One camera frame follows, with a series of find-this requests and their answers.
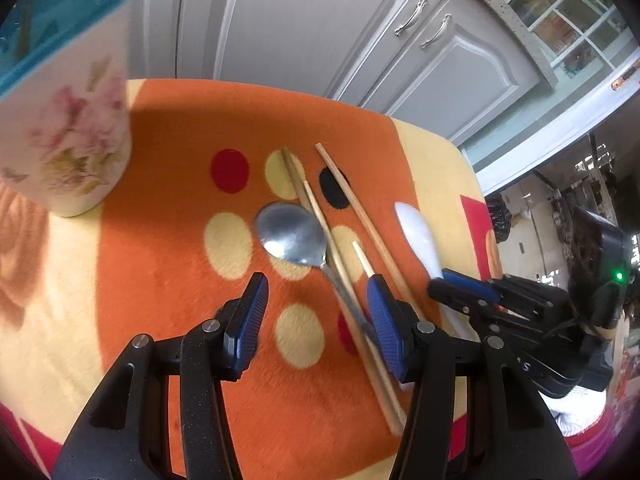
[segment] metal spoon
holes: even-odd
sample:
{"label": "metal spoon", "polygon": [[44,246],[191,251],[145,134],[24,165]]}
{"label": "metal spoon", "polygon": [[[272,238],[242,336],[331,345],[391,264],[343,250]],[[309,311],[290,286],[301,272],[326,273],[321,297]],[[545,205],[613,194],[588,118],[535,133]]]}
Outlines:
{"label": "metal spoon", "polygon": [[327,240],[316,217],[293,202],[273,202],[255,218],[255,232],[264,249],[274,258],[290,264],[317,267],[329,279],[360,329],[376,345],[373,325],[365,318],[333,269],[326,262]]}

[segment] cabinet handle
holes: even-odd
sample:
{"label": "cabinet handle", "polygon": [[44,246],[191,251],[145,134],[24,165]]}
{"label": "cabinet handle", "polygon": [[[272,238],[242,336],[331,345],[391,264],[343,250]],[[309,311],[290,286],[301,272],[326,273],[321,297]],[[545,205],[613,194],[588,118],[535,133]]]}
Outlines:
{"label": "cabinet handle", "polygon": [[453,16],[451,16],[450,14],[445,14],[444,18],[442,19],[442,24],[440,25],[440,28],[438,29],[438,31],[433,35],[432,38],[429,38],[427,41],[421,44],[420,48],[421,49],[427,48],[431,43],[434,43],[440,36],[442,36],[447,30],[447,27],[449,27],[449,23],[451,22],[452,19],[453,19]]}
{"label": "cabinet handle", "polygon": [[408,28],[413,27],[418,22],[418,19],[422,14],[422,10],[424,9],[424,6],[426,4],[427,4],[427,0],[418,0],[418,3],[415,4],[414,13],[411,16],[409,16],[409,19],[406,20],[406,23],[404,25],[400,25],[400,27],[396,28],[396,30],[394,31],[394,34],[399,37]]}

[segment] tablecloth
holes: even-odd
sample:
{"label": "tablecloth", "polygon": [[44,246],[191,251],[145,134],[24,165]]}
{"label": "tablecloth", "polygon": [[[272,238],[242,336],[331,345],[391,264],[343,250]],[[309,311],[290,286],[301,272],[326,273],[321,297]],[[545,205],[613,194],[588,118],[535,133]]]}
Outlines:
{"label": "tablecloth", "polygon": [[[132,81],[129,105],[129,167],[91,211],[58,218],[0,184],[2,420],[50,472],[88,397],[134,335],[184,334],[239,297],[259,270],[270,300],[258,353],[241,381],[224,386],[244,476],[386,478],[399,440],[385,425],[329,283],[318,270],[267,256],[252,224],[265,204],[295,199],[279,152],[287,146],[366,304],[366,277],[350,242],[361,242],[377,272],[386,269],[332,186],[314,149],[322,142],[423,311],[440,322],[393,206],[420,209],[444,267],[498,276],[492,224],[463,155],[416,126],[259,86]],[[177,383],[170,396],[174,470],[183,473]],[[461,396],[463,388],[453,454],[463,441]]]}

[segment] yellow polka dot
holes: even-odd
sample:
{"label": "yellow polka dot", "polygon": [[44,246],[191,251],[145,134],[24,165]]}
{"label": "yellow polka dot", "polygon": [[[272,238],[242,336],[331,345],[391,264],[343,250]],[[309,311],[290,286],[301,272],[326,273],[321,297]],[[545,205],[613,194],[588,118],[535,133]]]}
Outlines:
{"label": "yellow polka dot", "polygon": [[204,229],[204,248],[211,267],[220,276],[238,280],[244,276],[251,262],[251,231],[238,215],[218,213]]}
{"label": "yellow polka dot", "polygon": [[[296,168],[298,168],[298,173],[302,177],[302,180],[304,180],[306,177],[302,163],[295,155],[293,155],[293,153],[291,156],[293,158],[293,163],[296,165]],[[284,165],[284,159],[282,158],[282,152],[280,150],[271,152],[267,157],[267,161],[264,163],[264,177],[271,190],[277,196],[284,200],[296,199],[296,190],[289,178],[289,172],[287,171],[287,167]]]}
{"label": "yellow polka dot", "polygon": [[309,368],[322,357],[324,332],[308,306],[292,304],[283,310],[276,321],[275,336],[280,354],[295,368]]}
{"label": "yellow polka dot", "polygon": [[145,79],[129,79],[127,81],[127,108],[131,109],[134,105],[145,81]]}
{"label": "yellow polka dot", "polygon": [[360,260],[358,259],[358,255],[353,249],[353,242],[357,242],[362,245],[360,243],[360,239],[358,238],[358,235],[346,225],[338,225],[331,229],[331,232],[334,235],[335,244],[338,246],[340,256],[344,261],[344,266],[347,267],[347,273],[349,274],[351,283],[355,283],[360,279],[364,272],[364,269],[360,264]]}
{"label": "yellow polka dot", "polygon": [[290,264],[289,262],[284,262],[283,260],[274,258],[271,255],[269,256],[269,259],[273,268],[276,269],[276,272],[286,280],[296,282],[308,275],[311,270],[311,267]]}

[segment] pink flower print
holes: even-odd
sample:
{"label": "pink flower print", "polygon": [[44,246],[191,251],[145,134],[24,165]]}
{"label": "pink flower print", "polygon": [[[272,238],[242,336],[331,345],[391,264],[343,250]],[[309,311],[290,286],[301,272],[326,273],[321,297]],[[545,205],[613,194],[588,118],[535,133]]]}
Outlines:
{"label": "pink flower print", "polygon": [[42,108],[38,127],[31,132],[31,145],[43,149],[41,158],[46,158],[62,143],[73,127],[86,101],[76,97],[71,86],[62,87],[53,94]]}
{"label": "pink flower print", "polygon": [[74,125],[76,154],[114,153],[126,129],[124,79],[112,76],[98,89],[95,98],[82,108]]}
{"label": "pink flower print", "polygon": [[114,74],[100,86],[97,92],[98,102],[114,112],[123,110],[127,99],[124,78],[120,74]]}

